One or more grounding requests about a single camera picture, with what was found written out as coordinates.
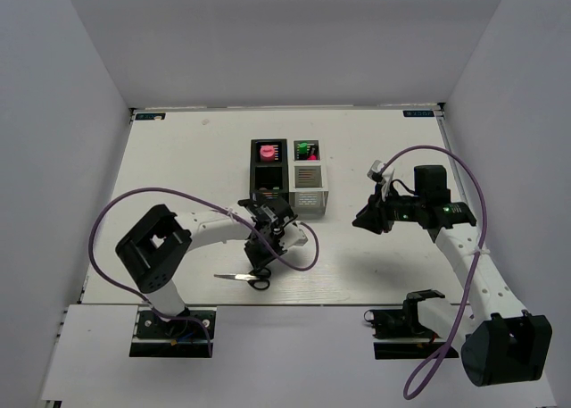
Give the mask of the black handled scissors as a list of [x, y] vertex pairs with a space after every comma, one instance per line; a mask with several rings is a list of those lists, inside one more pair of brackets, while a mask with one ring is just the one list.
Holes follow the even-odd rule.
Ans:
[[215, 274], [215, 278], [227, 279], [234, 281], [242, 281], [247, 283], [251, 288], [264, 291], [270, 287], [270, 277], [271, 271], [268, 269], [252, 270], [248, 273], [227, 273], [227, 274]]

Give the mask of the pink glue stick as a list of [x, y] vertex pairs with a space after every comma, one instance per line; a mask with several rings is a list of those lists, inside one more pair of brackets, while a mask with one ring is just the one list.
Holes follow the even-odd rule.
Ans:
[[261, 162], [274, 162], [277, 158], [277, 148], [273, 145], [263, 145], [259, 150]]

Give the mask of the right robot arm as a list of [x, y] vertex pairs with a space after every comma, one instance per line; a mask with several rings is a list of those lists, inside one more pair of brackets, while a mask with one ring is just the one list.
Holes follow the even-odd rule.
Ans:
[[368, 177], [375, 191], [353, 226], [374, 234], [395, 222], [414, 222], [426, 230], [463, 286], [466, 306], [453, 306], [437, 289], [410, 292], [398, 310], [370, 310], [364, 319], [378, 339], [451, 337], [469, 380], [478, 387], [536, 381], [542, 376], [552, 327], [533, 315], [514, 295], [490, 255], [478, 244], [476, 218], [469, 207], [451, 200], [441, 165], [414, 169], [414, 189], [401, 195], [393, 169], [380, 161]]

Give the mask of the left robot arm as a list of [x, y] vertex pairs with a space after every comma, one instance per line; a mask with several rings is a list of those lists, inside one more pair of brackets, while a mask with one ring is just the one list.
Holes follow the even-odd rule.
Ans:
[[138, 291], [158, 310], [158, 325], [168, 335], [188, 325], [186, 306], [173, 276], [185, 255], [198, 248], [243, 240], [255, 271], [308, 238], [295, 223], [297, 215], [282, 198], [243, 199], [224, 212], [176, 215], [166, 205], [152, 207], [115, 247], [115, 253]]

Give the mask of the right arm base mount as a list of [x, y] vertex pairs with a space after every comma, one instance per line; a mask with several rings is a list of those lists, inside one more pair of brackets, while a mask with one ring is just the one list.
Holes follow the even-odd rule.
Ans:
[[376, 360], [424, 360], [444, 344], [432, 330], [408, 325], [402, 309], [366, 310], [363, 320], [373, 330]]

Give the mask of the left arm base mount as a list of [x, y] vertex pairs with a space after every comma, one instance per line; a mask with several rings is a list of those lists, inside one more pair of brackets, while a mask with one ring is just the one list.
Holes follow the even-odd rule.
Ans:
[[129, 356], [132, 358], [210, 358], [205, 327], [214, 345], [216, 311], [189, 310], [189, 315], [201, 322], [164, 321], [149, 309], [137, 312]]

